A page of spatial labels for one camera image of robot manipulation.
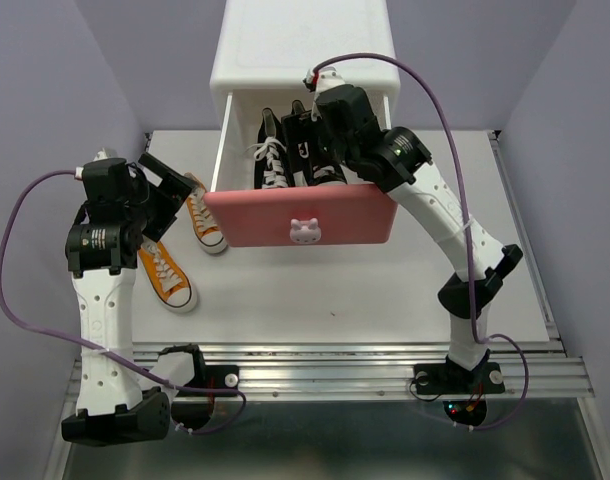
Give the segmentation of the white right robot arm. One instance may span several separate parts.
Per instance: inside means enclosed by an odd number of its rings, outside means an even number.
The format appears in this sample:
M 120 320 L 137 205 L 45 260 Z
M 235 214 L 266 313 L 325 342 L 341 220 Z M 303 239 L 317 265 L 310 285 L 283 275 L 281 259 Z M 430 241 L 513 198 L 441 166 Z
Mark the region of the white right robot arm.
M 500 371 L 490 363 L 488 316 L 523 258 L 521 248 L 502 244 L 480 225 L 464 190 L 449 187 L 417 134 L 381 126 L 364 89 L 332 87 L 317 93 L 311 107 L 295 100 L 281 125 L 298 185 L 327 185 L 348 168 L 409 213 L 452 266 L 437 294 L 450 320 L 448 353 L 439 364 L 416 368 L 417 394 L 503 392 Z

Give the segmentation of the black sneaker front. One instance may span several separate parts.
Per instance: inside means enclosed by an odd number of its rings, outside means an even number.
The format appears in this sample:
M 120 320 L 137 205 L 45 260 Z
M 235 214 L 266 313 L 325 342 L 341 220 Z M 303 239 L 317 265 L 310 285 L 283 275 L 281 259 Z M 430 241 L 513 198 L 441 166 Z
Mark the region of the black sneaker front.
M 294 185 L 287 159 L 282 124 L 271 108 L 264 108 L 257 141 L 245 150 L 254 161 L 253 187 L 257 190 L 288 188 Z

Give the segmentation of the white shoe cabinet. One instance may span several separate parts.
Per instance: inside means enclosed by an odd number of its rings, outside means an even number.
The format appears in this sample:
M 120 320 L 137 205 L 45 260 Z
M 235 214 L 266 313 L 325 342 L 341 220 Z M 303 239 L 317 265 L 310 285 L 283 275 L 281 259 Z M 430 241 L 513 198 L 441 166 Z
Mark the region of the white shoe cabinet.
M 310 68 L 353 52 L 394 53 L 385 2 L 227 2 L 210 78 L 222 119 L 214 185 L 248 172 L 243 152 L 263 107 L 288 109 L 307 97 L 302 80 Z

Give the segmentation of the aluminium mounting rail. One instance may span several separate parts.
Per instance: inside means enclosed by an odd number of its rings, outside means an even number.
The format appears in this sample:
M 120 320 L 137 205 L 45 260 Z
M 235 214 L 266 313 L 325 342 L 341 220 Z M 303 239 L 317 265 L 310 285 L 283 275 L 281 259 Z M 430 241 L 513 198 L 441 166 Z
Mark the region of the aluminium mounting rail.
M 251 402 L 405 401 L 414 368 L 444 361 L 447 347 L 429 344 L 204 344 L 209 365 L 236 365 L 239 388 Z M 502 399 L 587 398 L 594 395 L 584 361 L 559 340 L 526 343 L 523 352 L 492 346 Z

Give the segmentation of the black sneaker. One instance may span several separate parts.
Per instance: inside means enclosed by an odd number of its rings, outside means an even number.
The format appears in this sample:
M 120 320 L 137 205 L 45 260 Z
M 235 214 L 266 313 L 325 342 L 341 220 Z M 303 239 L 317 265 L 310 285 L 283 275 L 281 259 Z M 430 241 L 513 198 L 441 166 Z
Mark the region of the black sneaker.
M 311 113 L 305 109 L 303 103 L 300 100 L 298 100 L 298 99 L 296 99 L 296 100 L 294 100 L 292 102 L 292 104 L 291 104 L 291 112 L 292 111 L 307 112 L 307 113 L 310 114 L 310 117 L 311 117 Z M 314 133 L 316 135 L 316 132 L 315 132 L 315 129 L 314 129 L 314 122 L 312 121 L 312 118 L 311 118 L 311 122 L 312 122 L 313 131 L 314 131 Z M 323 152 L 324 158 L 326 159 L 326 161 L 329 164 L 328 169 L 330 171 L 330 174 L 329 174 L 330 181 L 328 183 L 323 184 L 323 185 L 343 185 L 343 184 L 346 184 L 347 180 L 346 180 L 346 177 L 344 175 L 344 172 L 343 172 L 342 168 L 338 164 L 336 164 L 332 160 L 330 160 L 329 157 L 327 156 L 327 154 L 323 150 L 322 150 L 322 152 Z
M 271 108 L 264 108 L 257 141 L 245 150 L 254 161 L 253 187 L 257 190 L 288 188 L 294 185 L 287 159 L 282 124 Z

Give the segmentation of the orange sneaker front left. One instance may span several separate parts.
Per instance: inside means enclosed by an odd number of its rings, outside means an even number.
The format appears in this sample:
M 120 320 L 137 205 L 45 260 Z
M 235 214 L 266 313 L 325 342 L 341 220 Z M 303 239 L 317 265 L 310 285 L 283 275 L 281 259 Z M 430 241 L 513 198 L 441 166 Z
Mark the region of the orange sneaker front left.
M 165 308 L 186 314 L 197 306 L 198 293 L 193 282 L 162 242 L 145 240 L 138 255 L 156 297 Z

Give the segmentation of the orange sneaker near cabinet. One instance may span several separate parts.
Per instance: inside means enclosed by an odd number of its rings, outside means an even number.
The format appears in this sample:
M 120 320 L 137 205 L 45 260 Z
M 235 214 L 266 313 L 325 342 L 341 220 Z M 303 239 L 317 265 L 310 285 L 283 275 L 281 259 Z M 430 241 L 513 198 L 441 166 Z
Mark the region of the orange sneaker near cabinet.
M 228 244 L 204 202 L 207 189 L 191 172 L 186 172 L 184 176 L 197 184 L 185 201 L 197 241 L 206 253 L 219 255 L 226 250 Z

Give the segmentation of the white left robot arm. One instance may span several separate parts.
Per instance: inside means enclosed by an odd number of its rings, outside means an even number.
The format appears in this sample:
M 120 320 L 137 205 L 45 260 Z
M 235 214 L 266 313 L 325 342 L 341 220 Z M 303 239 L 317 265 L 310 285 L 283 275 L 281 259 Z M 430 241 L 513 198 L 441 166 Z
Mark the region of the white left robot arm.
M 99 447 L 159 440 L 171 428 L 207 434 L 207 428 L 172 418 L 174 397 L 244 395 L 210 387 L 198 346 L 167 348 L 149 370 L 133 362 L 138 252 L 146 241 L 162 238 L 196 183 L 148 153 L 137 162 L 101 156 L 75 177 L 86 200 L 65 253 L 80 314 L 81 386 L 75 413 L 61 423 L 63 439 Z

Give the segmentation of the dark pink drawer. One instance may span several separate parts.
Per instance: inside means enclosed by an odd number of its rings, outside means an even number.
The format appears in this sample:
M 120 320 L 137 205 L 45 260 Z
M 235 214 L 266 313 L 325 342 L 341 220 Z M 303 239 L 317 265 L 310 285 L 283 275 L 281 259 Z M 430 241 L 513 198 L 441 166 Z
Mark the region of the dark pink drawer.
M 379 244 L 388 241 L 397 204 L 351 171 L 348 184 L 261 190 L 254 187 L 252 158 L 268 107 L 281 117 L 298 99 L 310 109 L 313 96 L 301 91 L 234 90 L 223 104 L 222 131 L 205 203 L 231 247 L 297 246 L 298 223 L 316 220 L 317 245 Z

